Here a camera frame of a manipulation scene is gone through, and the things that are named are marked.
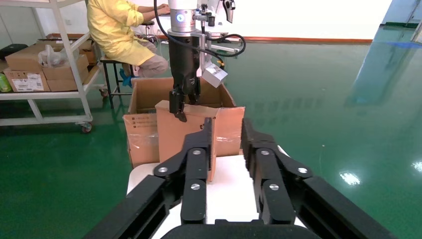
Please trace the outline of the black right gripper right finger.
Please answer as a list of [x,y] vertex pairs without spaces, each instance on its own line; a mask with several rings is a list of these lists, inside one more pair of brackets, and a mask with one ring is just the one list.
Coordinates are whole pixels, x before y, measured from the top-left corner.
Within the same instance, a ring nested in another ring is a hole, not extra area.
[[241,147],[266,238],[392,239],[394,234],[243,119]]

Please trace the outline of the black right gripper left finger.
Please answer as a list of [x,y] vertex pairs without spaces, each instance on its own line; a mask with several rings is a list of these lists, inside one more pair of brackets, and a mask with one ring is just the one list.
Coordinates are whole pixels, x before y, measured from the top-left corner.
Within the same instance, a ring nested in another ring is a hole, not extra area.
[[84,237],[86,239],[151,239],[181,203],[180,221],[162,237],[188,239],[190,227],[207,220],[207,177],[211,161],[212,121],[187,134],[180,152],[157,165]]

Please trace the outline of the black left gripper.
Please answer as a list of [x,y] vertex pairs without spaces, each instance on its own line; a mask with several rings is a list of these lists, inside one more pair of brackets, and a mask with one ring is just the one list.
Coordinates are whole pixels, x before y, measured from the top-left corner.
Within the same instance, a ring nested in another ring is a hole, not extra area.
[[170,68],[173,76],[173,90],[169,93],[169,112],[179,121],[187,122],[184,113],[185,95],[189,104],[197,105],[201,95],[197,70],[200,67],[198,37],[173,36],[169,42]]

